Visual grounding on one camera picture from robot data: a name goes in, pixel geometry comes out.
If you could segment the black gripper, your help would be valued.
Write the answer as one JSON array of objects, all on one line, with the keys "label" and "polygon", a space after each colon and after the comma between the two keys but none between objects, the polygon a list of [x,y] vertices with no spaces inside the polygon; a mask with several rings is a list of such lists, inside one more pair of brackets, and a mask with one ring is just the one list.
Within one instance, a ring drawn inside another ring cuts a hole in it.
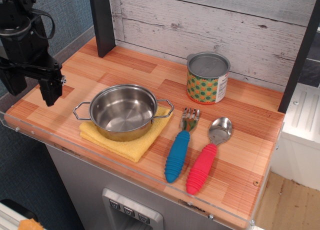
[{"label": "black gripper", "polygon": [[62,96],[66,77],[61,73],[61,64],[48,53],[55,22],[51,20],[51,32],[47,34],[42,16],[52,19],[47,13],[32,13],[0,27],[3,58],[8,61],[5,70],[0,71],[0,80],[11,95],[17,96],[27,88],[23,74],[38,79],[42,98],[51,107]]}]

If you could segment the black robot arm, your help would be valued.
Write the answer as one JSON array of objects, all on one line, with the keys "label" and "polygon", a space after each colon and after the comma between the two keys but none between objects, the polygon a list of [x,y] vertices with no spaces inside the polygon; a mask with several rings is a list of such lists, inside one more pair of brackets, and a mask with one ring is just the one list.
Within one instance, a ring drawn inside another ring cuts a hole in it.
[{"label": "black robot arm", "polygon": [[66,78],[62,65],[49,53],[49,39],[36,0],[0,0],[0,79],[8,92],[17,96],[27,88],[26,78],[38,80],[43,100],[53,106],[63,94]]}]

